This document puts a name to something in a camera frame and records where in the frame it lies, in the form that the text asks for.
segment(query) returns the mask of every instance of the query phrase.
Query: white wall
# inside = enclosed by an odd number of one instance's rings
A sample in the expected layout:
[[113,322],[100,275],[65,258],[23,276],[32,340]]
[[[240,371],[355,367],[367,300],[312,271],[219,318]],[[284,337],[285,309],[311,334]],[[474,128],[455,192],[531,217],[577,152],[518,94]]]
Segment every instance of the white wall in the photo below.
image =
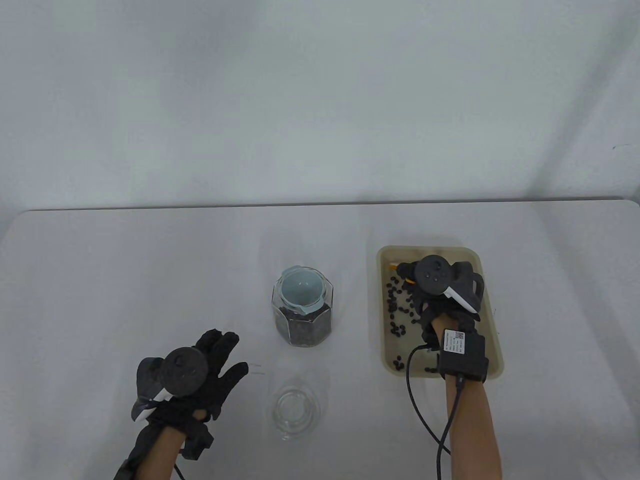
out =
[[0,235],[34,208],[630,196],[637,30],[633,0],[3,0]]

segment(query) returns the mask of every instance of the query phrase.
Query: human arm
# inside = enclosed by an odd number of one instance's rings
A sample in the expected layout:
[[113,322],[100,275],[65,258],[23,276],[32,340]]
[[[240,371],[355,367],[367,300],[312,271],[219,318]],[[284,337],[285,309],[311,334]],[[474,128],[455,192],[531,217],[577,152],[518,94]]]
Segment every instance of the human arm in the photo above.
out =
[[[444,330],[455,330],[458,323],[447,314],[442,314],[432,325],[442,345]],[[445,381],[447,411],[451,414],[456,397],[456,378],[447,375]],[[502,479],[500,452],[493,431],[491,410],[481,382],[465,382],[449,436],[453,480]]]
[[[193,414],[196,420],[204,420],[206,410],[197,410]],[[169,480],[173,466],[187,436],[173,427],[165,427],[151,447],[147,457],[136,472],[136,480]]]

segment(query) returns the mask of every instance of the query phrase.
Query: white table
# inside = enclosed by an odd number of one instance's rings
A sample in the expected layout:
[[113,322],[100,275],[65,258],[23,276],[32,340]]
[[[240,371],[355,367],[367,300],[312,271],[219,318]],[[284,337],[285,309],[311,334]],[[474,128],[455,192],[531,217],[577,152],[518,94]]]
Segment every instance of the white table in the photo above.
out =
[[[211,424],[211,450],[179,460],[188,480],[435,477],[436,445],[380,360],[375,262],[390,244],[480,255],[505,478],[638,478],[640,209],[623,200],[23,214],[0,244],[0,477],[112,478],[140,428],[138,362],[212,327],[240,335],[231,362],[261,366]],[[333,333],[311,349],[271,318],[295,264],[335,287]],[[264,410],[270,376],[296,364],[326,375],[328,406],[291,444]],[[414,385],[441,430],[442,382]]]

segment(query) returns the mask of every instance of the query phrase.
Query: glass jar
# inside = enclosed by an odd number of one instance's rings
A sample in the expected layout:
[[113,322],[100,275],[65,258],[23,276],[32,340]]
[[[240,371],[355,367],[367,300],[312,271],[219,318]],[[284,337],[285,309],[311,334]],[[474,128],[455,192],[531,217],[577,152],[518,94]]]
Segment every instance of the glass jar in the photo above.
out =
[[331,333],[333,285],[318,270],[287,268],[273,287],[276,328],[296,347],[313,347]]

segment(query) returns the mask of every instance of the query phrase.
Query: tray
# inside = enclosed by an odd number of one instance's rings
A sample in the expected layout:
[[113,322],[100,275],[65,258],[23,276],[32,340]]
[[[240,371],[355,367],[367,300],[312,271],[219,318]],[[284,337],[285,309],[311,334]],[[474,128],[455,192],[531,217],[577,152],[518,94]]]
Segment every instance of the tray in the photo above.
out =
[[[389,268],[391,263],[400,262],[415,262],[427,255],[441,255],[449,263],[467,261],[471,262],[474,271],[478,272],[484,277],[482,264],[477,253],[468,248],[461,247],[443,247],[443,246],[386,246],[380,249],[378,252],[378,278],[380,281],[380,318],[382,328],[382,363],[387,370],[392,374],[398,376],[405,376],[405,370],[396,370],[393,361],[400,355],[402,363],[406,365],[406,359],[409,357],[409,353],[416,346],[422,345],[422,328],[418,323],[411,323],[412,319],[417,318],[417,314],[414,310],[414,317],[411,318],[409,314],[400,312],[399,310],[394,312],[393,322],[396,325],[403,324],[406,330],[406,335],[396,337],[391,333],[391,318],[389,318],[389,312],[387,308],[388,298],[388,283],[394,284],[391,281],[392,276],[396,276],[396,272]],[[491,303],[489,302],[489,285],[485,285],[484,298],[482,306],[480,308],[480,322],[476,324],[476,328],[480,335],[483,335],[486,339],[485,355],[489,359],[489,370],[487,378],[497,378],[504,370],[504,361],[502,359],[502,351],[500,350],[500,342],[498,340],[497,331],[495,329],[495,322],[493,320],[493,310],[491,309]],[[408,297],[407,292],[403,291],[402,294],[396,294],[398,298],[398,305],[400,307],[409,308],[409,303],[406,300]],[[440,378],[437,373],[426,372],[425,368],[435,368],[436,366],[436,352],[430,352],[426,350],[419,350],[416,352],[411,360],[410,376],[421,378]]]

